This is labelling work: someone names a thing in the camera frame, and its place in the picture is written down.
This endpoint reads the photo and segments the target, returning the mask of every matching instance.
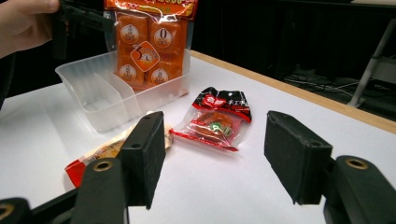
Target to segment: floor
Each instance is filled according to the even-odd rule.
[[[349,77],[338,77],[330,81],[315,75],[315,70],[295,69],[292,75],[284,78],[286,83],[306,91],[314,92],[334,101],[347,104],[352,98],[359,81]],[[364,103],[359,109],[396,121],[396,85],[370,80],[361,97]]]

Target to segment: red candy wrapper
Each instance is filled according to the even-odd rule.
[[[242,91],[202,91],[186,116],[170,133],[174,136],[238,151],[251,122],[248,101]]]

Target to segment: hand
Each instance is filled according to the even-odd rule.
[[[50,13],[59,0],[7,0],[0,4],[0,59],[51,40]]]

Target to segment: metal stand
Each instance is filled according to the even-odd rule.
[[[375,69],[378,65],[384,47],[386,46],[395,25],[396,25],[396,19],[391,19],[387,29],[385,30],[385,33],[382,35],[382,38],[379,41],[378,46],[376,47],[374,55],[371,57],[370,62],[367,64],[366,70],[364,71],[363,76],[361,77],[361,81],[359,82],[358,88],[355,90],[355,93],[353,94],[353,97],[351,101],[348,103],[348,105],[351,105],[353,107],[359,107],[361,106],[362,103],[364,103],[364,99],[361,98],[361,95],[366,89],[369,79],[375,73]]]

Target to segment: wooden table edge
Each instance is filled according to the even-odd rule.
[[[323,96],[314,94],[309,91],[299,89],[297,87],[291,86],[290,84],[281,82],[281,81],[273,79],[271,77],[266,77],[259,73],[252,72],[250,70],[247,70],[246,68],[234,65],[232,63],[226,63],[220,59],[213,58],[211,56],[205,55],[205,54],[195,51],[195,50],[191,50],[191,56],[194,58],[203,60],[207,63],[212,63],[216,66],[230,70],[230,71],[235,72],[241,76],[248,77],[253,80],[259,81],[265,85],[268,85],[268,86],[276,88],[278,90],[287,92],[289,94],[292,94],[294,96],[302,98],[306,101],[312,102],[316,105],[324,106],[332,111],[338,112],[340,114],[343,114],[343,115],[348,116],[353,119],[357,119],[361,122],[367,123],[367,124],[372,125],[376,128],[382,129],[382,130],[390,132],[390,133],[396,133],[396,122],[394,122],[392,120],[384,119],[377,115],[362,111],[358,108],[341,104],[334,100],[325,98]]]

